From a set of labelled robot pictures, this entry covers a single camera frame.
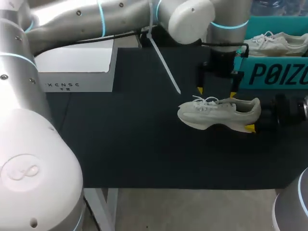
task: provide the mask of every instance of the black cable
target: black cable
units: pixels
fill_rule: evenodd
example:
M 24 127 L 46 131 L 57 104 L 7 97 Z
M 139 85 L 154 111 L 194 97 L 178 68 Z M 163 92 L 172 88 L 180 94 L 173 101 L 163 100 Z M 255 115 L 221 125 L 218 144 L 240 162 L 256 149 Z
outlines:
M 147 34 L 149 31 L 137 31 L 137 32 L 132 32 L 132 33 L 127 33 L 127 34 L 122 34 L 122 35 L 115 35 L 113 37 L 109 38 L 97 38 L 97 39 L 92 39 L 92 40 L 83 40 L 83 41 L 74 41 L 74 42 L 63 42 L 62 44 L 58 44 L 57 47 L 66 47 L 66 46 L 71 46 L 71 45 L 77 45 L 77 44 L 87 44 L 87 43 L 94 43 L 94 42 L 102 42 L 102 41 L 107 41 L 107 40 L 112 40 L 112 39 L 119 39 L 119 38 L 125 38 L 129 36 L 134 36 L 134 35 L 142 35 L 142 34 Z M 208 43 L 208 42 L 202 42 L 202 45 L 209 46 L 209 47 L 235 47 L 235 46 L 246 46 L 245 53 L 243 55 L 244 58 L 248 58 L 249 55 L 249 45 L 247 43 Z M 37 57 L 38 55 L 44 53 L 45 50 L 42 50 L 36 54 L 34 54 L 34 57 Z
M 248 58 L 249 56 L 249 45 L 243 42 L 234 42 L 234 43 L 209 43 L 209 42 L 202 42 L 202 45 L 209 46 L 209 47 L 238 47 L 238 46 L 246 46 L 245 53 L 243 55 L 244 58 Z
M 89 203 L 88 203 L 88 201 L 87 201 L 85 196 L 83 196 L 83 200 L 86 203 L 86 206 L 87 206 L 87 208 L 88 208 L 88 210 L 90 212 L 91 218 L 93 219 L 94 224 L 95 224 L 97 230 L 101 230 L 101 227 L 100 227 L 99 223 L 97 222 L 97 219 L 96 219 L 96 217 L 95 217 L 95 215 L 94 215 L 94 213 L 93 213 L 93 211 L 92 211 L 92 209 L 91 209 L 91 207 L 90 207 L 90 205 L 89 205 Z
M 85 44 L 85 43 L 93 43 L 93 42 L 102 42 L 102 41 L 107 41 L 111 39 L 119 39 L 119 38 L 125 38 L 133 35 L 142 35 L 142 34 L 147 34 L 148 31 L 140 31 L 140 32 L 133 32 L 133 33 L 128 33 L 128 34 L 123 34 L 123 35 L 115 35 L 110 38 L 98 38 L 98 39 L 93 39 L 93 40 L 84 40 L 84 41 L 77 41 L 72 43 L 71 45 L 77 45 L 77 44 Z
M 132 32 L 132 33 L 128 33 L 128 34 L 122 34 L 122 35 L 115 35 L 113 37 L 109 37 L 109 38 L 97 38 L 97 39 L 92 39 L 92 40 L 83 40 L 83 41 L 74 41 L 74 42 L 62 42 L 57 44 L 56 47 L 52 48 L 56 49 L 56 48 L 60 48 L 60 47 L 67 47 L 67 46 L 71 46 L 71 45 L 77 45 L 77 44 L 87 44 L 87 43 L 94 43 L 94 42 L 102 42 L 102 41 L 107 41 L 107 40 L 112 40 L 112 39 L 119 39 L 119 38 L 125 38 L 125 37 L 129 37 L 129 36 L 134 36 L 134 35 L 142 35 L 142 34 L 147 34 L 148 31 L 140 31 L 140 32 Z M 45 50 L 41 50 L 37 53 L 34 54 L 34 57 L 39 56 L 40 54 L 46 52 L 46 51 L 50 51 L 51 49 L 45 49 Z

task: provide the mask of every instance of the metal leg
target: metal leg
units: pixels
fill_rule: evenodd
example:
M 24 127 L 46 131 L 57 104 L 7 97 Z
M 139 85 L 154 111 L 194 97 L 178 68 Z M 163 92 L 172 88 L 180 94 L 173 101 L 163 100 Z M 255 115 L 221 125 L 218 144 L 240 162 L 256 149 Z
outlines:
M 113 225 L 116 225 L 116 206 L 117 206 L 117 196 L 119 189 L 109 189 L 107 196 L 107 206 L 109 208 L 111 221 Z
M 113 208 L 112 214 L 101 189 L 84 189 L 84 194 L 100 227 L 100 231 L 115 231 L 117 189 L 112 189 L 110 192 L 109 204 Z

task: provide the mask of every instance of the shoe sole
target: shoe sole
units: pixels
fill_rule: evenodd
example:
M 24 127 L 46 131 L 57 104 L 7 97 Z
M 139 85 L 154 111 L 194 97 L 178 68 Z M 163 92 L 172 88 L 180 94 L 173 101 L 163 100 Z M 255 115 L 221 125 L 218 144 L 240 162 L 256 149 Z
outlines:
M 198 130 L 206 130 L 208 129 L 210 126 L 213 126 L 215 124 L 210 124 L 210 125 L 205 125 L 205 124 L 193 124 L 190 122 L 186 122 L 185 120 L 182 120 L 181 118 L 179 118 L 184 124 L 188 125 L 189 127 L 198 129 Z M 225 126 L 227 126 L 228 128 L 234 130 L 234 131 L 239 131 L 239 132 L 245 132 L 245 133 L 252 133 L 251 131 L 248 131 L 245 126 L 246 125 L 240 125 L 240 124 L 223 124 Z
M 289 55 L 282 55 L 281 57 L 302 57 L 304 54 L 302 53 L 294 53 L 294 54 L 289 54 Z M 264 57 L 269 57 L 267 55 L 248 55 L 248 57 L 260 57 L 260 58 L 264 58 Z

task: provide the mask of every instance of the white cable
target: white cable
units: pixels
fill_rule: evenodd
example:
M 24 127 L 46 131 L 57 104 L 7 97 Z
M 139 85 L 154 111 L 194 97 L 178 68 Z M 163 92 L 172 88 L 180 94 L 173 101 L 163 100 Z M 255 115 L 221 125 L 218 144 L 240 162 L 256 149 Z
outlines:
M 181 94 L 180 88 L 178 87 L 178 85 L 177 85 L 177 83 L 176 83 L 176 81 L 175 81 L 175 79 L 174 79 L 174 77 L 173 77 L 173 75 L 172 75 L 172 73 L 171 73 L 167 63 L 165 62 L 161 52 L 159 51 L 158 46 L 156 45 L 155 41 L 152 38 L 153 17 L 154 17 L 152 0 L 149 0 L 149 5 L 150 5 L 150 28 L 149 28 L 149 32 L 146 34 L 146 36 L 150 40 L 150 42 L 152 43 L 156 53 L 158 54 L 158 57 L 160 58 L 162 64 L 164 65 L 164 67 L 165 67 L 165 69 L 166 69 L 166 71 L 167 71 L 167 73 L 168 73 L 168 75 L 169 75 L 169 77 L 170 77 L 170 79 L 171 79 L 175 89 L 177 90 L 177 92 L 179 94 Z

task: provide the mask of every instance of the white robotic arm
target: white robotic arm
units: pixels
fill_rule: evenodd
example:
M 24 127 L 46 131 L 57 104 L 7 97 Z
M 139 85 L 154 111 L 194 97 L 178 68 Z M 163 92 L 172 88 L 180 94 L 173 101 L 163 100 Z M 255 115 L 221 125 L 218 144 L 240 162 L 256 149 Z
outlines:
M 179 43 L 242 42 L 251 0 L 154 0 L 154 21 Z M 33 55 L 148 26 L 148 0 L 58 0 L 30 10 L 0 1 L 0 231 L 79 231 L 80 165 L 52 125 Z M 218 55 L 237 47 L 213 47 Z

